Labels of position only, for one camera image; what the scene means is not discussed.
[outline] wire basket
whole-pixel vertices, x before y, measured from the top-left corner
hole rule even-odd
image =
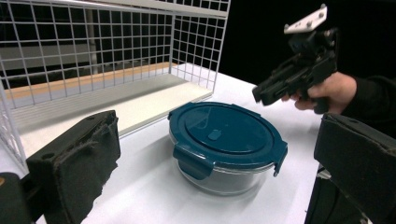
[[[210,96],[229,7],[229,0],[0,0],[4,147],[26,167],[26,157],[94,112],[115,108],[128,123],[123,135]],[[124,122],[130,117],[138,119]]]

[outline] black background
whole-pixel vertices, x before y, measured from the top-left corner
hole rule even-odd
[[[327,20],[317,30],[340,29],[338,70],[356,77],[396,77],[396,1],[393,0],[233,0],[219,71],[259,84],[293,52],[285,24],[293,24],[321,4]]]

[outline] table surface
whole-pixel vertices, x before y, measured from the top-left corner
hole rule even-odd
[[[267,171],[259,188],[237,196],[200,191],[177,169],[168,120],[160,119],[120,139],[119,167],[83,223],[304,223],[318,169],[313,155],[321,116],[299,111],[293,102],[256,104],[253,87],[218,74],[207,101],[240,105],[277,128],[289,148],[277,177]],[[3,148],[0,172],[23,176]]]

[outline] food container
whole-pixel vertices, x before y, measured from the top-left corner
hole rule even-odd
[[[215,194],[244,193],[271,167],[276,176],[288,152],[271,123],[237,105],[188,103],[171,111],[168,119],[179,170],[195,186]]]

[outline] wire rack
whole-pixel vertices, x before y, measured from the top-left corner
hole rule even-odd
[[[229,7],[229,0],[0,0],[5,147],[24,165],[15,117],[65,98],[168,75],[213,91]]]

